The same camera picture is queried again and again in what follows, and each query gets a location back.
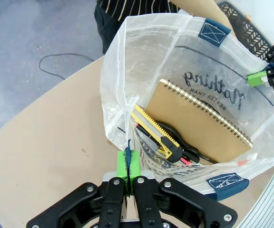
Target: notebook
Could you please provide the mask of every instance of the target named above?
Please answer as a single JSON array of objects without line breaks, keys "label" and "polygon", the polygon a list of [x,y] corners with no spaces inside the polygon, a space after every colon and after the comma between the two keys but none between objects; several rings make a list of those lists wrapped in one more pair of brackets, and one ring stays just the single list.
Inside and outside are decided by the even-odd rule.
[{"label": "notebook", "polygon": [[229,162],[252,148],[252,142],[208,103],[161,79],[145,112],[178,130],[183,139],[208,158]]}]

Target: plastic bag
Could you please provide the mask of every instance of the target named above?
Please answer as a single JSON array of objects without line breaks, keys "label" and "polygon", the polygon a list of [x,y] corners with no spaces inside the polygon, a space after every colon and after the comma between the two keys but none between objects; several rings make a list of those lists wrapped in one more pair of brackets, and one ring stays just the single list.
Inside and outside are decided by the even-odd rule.
[{"label": "plastic bag", "polygon": [[[128,139],[158,180],[173,177],[202,193],[208,178],[236,172],[251,179],[274,166],[274,92],[250,87],[246,76],[267,63],[204,18],[180,14],[128,17],[104,58],[100,92],[106,136],[124,150]],[[253,148],[228,163],[176,167],[130,123],[134,104],[146,107],[159,80],[170,80],[208,102],[251,136]]]}]

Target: bolt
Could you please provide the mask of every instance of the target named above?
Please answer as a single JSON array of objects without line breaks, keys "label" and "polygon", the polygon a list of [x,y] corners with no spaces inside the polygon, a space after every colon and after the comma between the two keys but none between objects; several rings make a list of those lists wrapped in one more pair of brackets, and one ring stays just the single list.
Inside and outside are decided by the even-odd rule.
[{"label": "bolt", "polygon": [[167,181],[167,182],[165,183],[165,187],[166,187],[166,188],[170,188],[170,187],[171,187],[171,183]]},{"label": "bolt", "polygon": [[167,222],[164,222],[162,225],[164,228],[170,228],[170,224],[168,224]]},{"label": "bolt", "polygon": [[226,222],[229,222],[229,221],[232,220],[232,216],[229,215],[229,214],[226,214],[226,215],[224,216],[224,220],[225,220]]},{"label": "bolt", "polygon": [[91,191],[93,191],[93,190],[94,190],[94,188],[90,186],[90,187],[88,187],[88,189],[87,189],[87,190],[88,190],[88,192],[91,192]]},{"label": "bolt", "polygon": [[118,184],[120,184],[120,181],[118,179],[116,179],[116,180],[114,180],[114,184],[118,185]]},{"label": "bolt", "polygon": [[142,177],[139,177],[138,180],[137,180],[137,182],[139,184],[142,184],[143,182],[145,182],[145,179],[143,179]]}]

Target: floor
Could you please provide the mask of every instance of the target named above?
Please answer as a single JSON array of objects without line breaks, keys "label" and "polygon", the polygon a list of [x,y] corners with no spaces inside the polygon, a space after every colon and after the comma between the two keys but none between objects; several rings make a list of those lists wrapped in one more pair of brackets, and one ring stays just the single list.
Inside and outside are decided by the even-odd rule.
[{"label": "floor", "polygon": [[[62,81],[39,70],[41,58],[59,53],[102,56],[95,4],[95,0],[0,0],[0,128]],[[90,62],[79,56],[48,57],[41,67],[68,77]]]}]

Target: black pants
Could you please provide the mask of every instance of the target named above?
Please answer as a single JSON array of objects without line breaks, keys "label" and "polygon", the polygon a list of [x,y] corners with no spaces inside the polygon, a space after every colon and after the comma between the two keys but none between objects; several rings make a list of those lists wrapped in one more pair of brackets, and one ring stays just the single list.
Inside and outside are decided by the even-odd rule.
[{"label": "black pants", "polygon": [[94,14],[98,26],[98,32],[102,39],[103,54],[105,54],[120,28],[121,22],[106,14],[98,4],[96,5]]}]

